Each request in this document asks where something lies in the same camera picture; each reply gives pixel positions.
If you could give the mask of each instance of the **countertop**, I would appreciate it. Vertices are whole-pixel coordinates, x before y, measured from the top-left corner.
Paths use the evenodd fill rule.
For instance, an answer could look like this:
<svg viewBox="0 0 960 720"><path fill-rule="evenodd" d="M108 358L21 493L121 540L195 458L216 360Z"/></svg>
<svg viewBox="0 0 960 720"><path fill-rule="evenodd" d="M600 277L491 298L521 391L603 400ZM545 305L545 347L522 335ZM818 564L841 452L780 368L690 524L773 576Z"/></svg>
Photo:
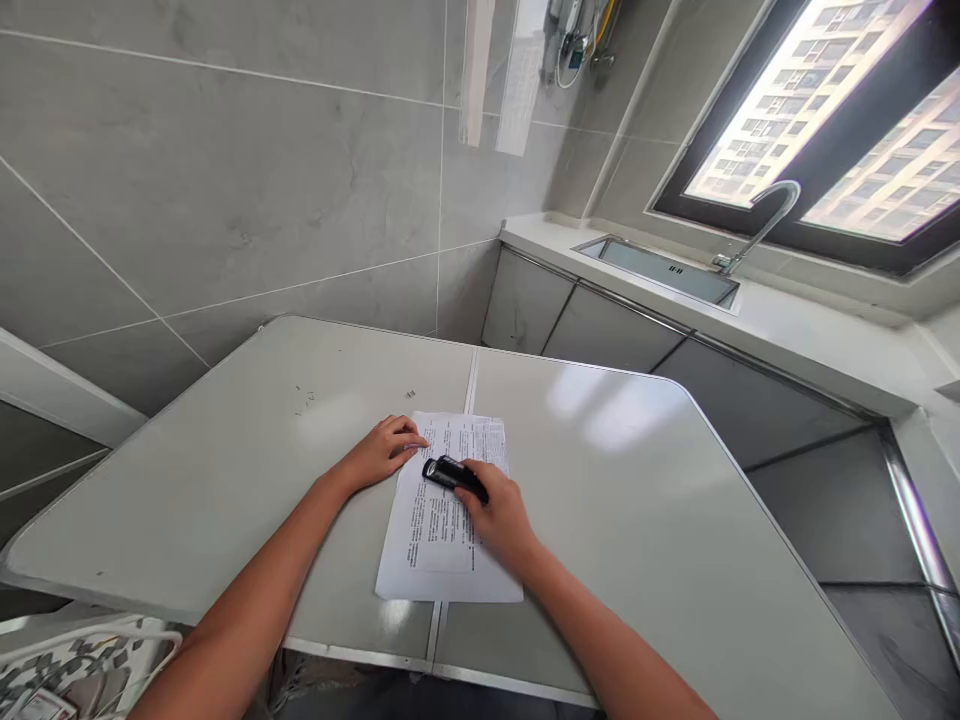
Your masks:
<svg viewBox="0 0 960 720"><path fill-rule="evenodd" d="M606 235L543 216L508 219L500 237L523 253L589 280L749 353L798 378L889 417L941 548L960 577L960 404L936 391L912 326L871 323L735 276L735 312L714 307L573 248ZM681 262L688 257L625 239Z"/></svg>

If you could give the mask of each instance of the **table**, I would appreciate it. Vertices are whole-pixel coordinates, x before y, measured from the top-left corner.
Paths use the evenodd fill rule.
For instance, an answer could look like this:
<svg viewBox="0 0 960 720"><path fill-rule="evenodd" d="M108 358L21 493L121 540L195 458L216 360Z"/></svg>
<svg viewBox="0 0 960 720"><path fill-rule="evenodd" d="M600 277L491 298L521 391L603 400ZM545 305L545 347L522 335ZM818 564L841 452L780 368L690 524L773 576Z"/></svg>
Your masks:
<svg viewBox="0 0 960 720"><path fill-rule="evenodd" d="M300 317L268 324L34 520L0 579L196 623L318 473L417 409L504 419L538 535L720 717L898 717L682 387ZM395 487L337 519L286 646L593 704L529 597L374 594Z"/></svg>

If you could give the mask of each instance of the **stainless steel sink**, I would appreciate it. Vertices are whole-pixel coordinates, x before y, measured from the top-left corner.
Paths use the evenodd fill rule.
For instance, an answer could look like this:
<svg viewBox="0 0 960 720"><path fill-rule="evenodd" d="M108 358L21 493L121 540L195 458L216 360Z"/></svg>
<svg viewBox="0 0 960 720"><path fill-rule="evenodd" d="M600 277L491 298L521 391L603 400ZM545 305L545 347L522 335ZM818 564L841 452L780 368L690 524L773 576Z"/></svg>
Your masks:
<svg viewBox="0 0 960 720"><path fill-rule="evenodd" d="M666 285L677 292L729 310L740 283L719 273L673 260L606 235L574 248L579 253L613 265L638 277Z"/></svg>

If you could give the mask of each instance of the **faucet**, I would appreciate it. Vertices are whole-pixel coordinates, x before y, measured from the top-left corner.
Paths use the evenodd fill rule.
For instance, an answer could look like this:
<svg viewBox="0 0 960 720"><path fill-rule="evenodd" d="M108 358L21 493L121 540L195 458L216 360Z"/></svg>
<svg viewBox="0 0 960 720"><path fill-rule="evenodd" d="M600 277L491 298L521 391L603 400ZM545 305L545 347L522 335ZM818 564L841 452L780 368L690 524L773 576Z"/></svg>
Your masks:
<svg viewBox="0 0 960 720"><path fill-rule="evenodd" d="M780 182L775 182L770 185L768 188L760 192L760 194L755 195L750 199L751 205L756 205L758 202L763 200L767 195L775 193L777 190L786 190L787 191L787 200L780 206L780 209L773 214L773 217L767 221L767 224L761 228L760 232L754 235L750 242L747 243L747 246L734 255L732 258L727 257L726 255L720 254L713 259L713 264L719 267L717 271L721 275L730 275L734 270L743 262L743 259L747 256L751 250L753 250L757 243L763 240L767 233L773 230L774 226L793 210L793 206L797 204L797 200L800 199L800 183L796 180L781 180Z"/></svg>

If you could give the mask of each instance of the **cabinet door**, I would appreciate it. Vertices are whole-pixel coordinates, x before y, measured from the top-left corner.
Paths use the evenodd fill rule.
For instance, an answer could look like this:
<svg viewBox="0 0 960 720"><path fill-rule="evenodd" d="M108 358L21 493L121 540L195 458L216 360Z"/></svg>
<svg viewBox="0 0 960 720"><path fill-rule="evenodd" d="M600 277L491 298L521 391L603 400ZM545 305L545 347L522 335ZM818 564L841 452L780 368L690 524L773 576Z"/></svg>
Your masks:
<svg viewBox="0 0 960 720"><path fill-rule="evenodd" d="M544 270L504 246L493 282L483 342L500 350L539 355L573 280Z"/></svg>
<svg viewBox="0 0 960 720"><path fill-rule="evenodd" d="M860 427L835 410L691 338L657 369L683 385L742 467Z"/></svg>
<svg viewBox="0 0 960 720"><path fill-rule="evenodd" d="M750 473L777 524L821 582L922 582L877 433Z"/></svg>
<svg viewBox="0 0 960 720"><path fill-rule="evenodd" d="M543 354L649 372L683 335L582 285L573 291Z"/></svg>

